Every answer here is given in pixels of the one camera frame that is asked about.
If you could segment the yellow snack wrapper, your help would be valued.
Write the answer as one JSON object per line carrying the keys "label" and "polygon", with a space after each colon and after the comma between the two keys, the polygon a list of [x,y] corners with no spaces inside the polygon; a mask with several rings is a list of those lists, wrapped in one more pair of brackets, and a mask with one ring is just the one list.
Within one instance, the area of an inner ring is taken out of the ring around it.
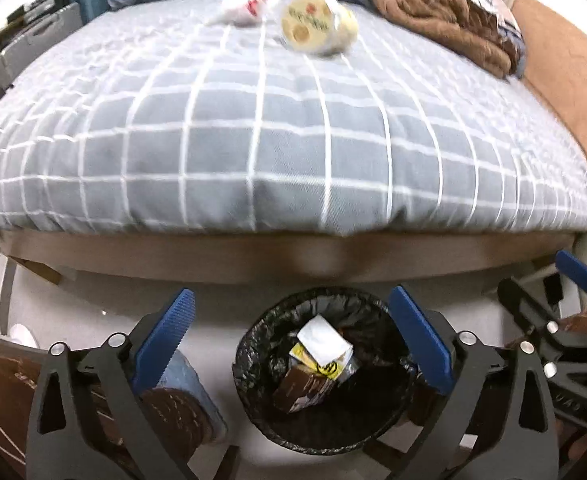
{"label": "yellow snack wrapper", "polygon": [[291,364],[301,364],[313,370],[314,373],[321,374],[334,382],[346,382],[359,369],[361,364],[356,359],[352,350],[345,352],[339,359],[329,362],[322,366],[319,365],[307,352],[307,349],[298,342],[289,352]]}

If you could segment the white tissue paper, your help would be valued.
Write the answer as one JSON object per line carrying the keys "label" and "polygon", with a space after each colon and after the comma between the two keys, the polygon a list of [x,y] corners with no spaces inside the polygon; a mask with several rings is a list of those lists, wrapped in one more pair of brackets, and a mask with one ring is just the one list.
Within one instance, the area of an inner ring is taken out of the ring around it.
{"label": "white tissue paper", "polygon": [[298,340],[320,366],[339,360],[352,351],[352,345],[320,314],[301,328]]}

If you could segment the brown cardboard box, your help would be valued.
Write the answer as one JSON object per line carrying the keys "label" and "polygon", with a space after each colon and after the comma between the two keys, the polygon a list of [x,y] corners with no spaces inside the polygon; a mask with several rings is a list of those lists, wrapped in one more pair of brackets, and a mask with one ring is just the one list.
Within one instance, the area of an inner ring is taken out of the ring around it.
{"label": "brown cardboard box", "polygon": [[291,414],[317,405],[337,388],[337,383],[303,364],[295,364],[284,375],[272,396],[275,408]]}

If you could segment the black-lined trash bin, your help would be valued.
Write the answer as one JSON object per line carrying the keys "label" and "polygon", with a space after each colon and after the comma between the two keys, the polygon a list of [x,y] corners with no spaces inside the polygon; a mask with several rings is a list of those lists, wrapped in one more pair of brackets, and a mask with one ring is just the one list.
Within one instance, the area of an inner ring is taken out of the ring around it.
{"label": "black-lined trash bin", "polygon": [[268,309],[241,338],[232,374],[264,437],[298,453],[337,455],[401,418],[418,367],[385,300],[331,286]]}

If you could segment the patterned pillow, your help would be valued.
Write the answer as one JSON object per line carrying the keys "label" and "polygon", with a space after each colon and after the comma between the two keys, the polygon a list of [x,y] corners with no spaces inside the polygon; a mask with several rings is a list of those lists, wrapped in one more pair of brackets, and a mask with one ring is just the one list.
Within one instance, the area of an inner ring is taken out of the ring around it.
{"label": "patterned pillow", "polygon": [[468,0],[469,6],[479,14],[477,22],[484,36],[505,51],[511,59],[511,71],[525,59],[527,47],[520,27],[503,0]]}

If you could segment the brown fleece blanket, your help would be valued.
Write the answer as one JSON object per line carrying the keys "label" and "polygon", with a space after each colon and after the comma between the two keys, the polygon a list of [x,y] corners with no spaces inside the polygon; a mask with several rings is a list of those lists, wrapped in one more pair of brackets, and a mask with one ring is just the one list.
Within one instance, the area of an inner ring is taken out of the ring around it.
{"label": "brown fleece blanket", "polygon": [[527,55],[511,71],[511,59],[499,46],[488,40],[477,22],[479,14],[468,0],[371,0],[388,21],[469,58],[497,78],[525,72]]}

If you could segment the yellow yogurt cup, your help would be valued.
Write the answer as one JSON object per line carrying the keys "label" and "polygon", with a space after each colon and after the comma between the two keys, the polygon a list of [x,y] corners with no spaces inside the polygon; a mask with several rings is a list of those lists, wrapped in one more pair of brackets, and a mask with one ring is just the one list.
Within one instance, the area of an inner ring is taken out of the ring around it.
{"label": "yellow yogurt cup", "polygon": [[307,55],[342,53],[359,34],[355,15],[338,0],[288,0],[280,26],[284,43]]}

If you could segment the grey suitcase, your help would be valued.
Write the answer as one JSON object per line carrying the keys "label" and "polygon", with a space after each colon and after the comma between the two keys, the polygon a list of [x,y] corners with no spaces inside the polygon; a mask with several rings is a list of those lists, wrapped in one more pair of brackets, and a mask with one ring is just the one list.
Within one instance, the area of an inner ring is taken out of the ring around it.
{"label": "grey suitcase", "polygon": [[0,49],[0,90],[7,90],[31,62],[82,26],[80,5],[74,2],[20,32]]}

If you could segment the clear red-printed plastic bag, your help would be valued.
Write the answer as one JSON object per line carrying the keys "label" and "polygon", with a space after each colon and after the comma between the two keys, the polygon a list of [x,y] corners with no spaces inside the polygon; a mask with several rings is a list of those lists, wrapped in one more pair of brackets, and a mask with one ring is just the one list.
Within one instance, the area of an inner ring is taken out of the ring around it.
{"label": "clear red-printed plastic bag", "polygon": [[236,27],[258,26],[263,23],[268,0],[222,0],[208,20],[209,25]]}

